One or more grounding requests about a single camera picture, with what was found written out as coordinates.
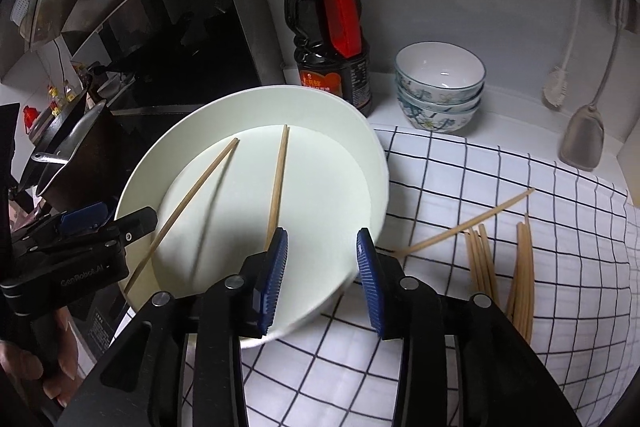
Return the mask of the person's left hand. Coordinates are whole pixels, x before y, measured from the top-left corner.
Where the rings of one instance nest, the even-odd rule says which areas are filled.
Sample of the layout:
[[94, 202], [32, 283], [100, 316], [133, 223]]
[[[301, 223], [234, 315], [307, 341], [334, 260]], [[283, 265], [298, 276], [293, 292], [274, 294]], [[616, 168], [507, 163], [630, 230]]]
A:
[[[67, 407], [82, 383], [78, 374], [78, 346], [72, 326], [72, 316], [66, 307], [55, 312], [55, 320], [60, 330], [58, 344], [58, 365], [60, 371], [43, 382], [44, 393], [49, 399]], [[9, 341], [1, 341], [1, 366], [6, 375], [14, 381], [38, 381], [43, 375], [40, 360]]]

